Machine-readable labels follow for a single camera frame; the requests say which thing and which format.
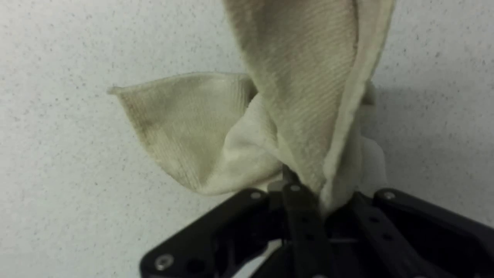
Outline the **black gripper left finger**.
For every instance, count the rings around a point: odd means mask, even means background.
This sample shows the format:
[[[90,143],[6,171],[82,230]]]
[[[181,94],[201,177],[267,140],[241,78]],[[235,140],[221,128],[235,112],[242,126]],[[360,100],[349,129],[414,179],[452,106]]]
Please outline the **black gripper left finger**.
[[[141,278],[233,278],[279,245],[249,278],[329,278],[324,220],[317,196],[293,173],[267,191],[245,188],[151,250],[139,264]]]

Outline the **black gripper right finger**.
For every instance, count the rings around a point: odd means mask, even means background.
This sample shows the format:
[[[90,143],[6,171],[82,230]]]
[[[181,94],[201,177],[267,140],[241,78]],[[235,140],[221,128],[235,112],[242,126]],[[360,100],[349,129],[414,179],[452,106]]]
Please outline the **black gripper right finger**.
[[[326,219],[337,278],[494,278],[494,228],[400,190]]]

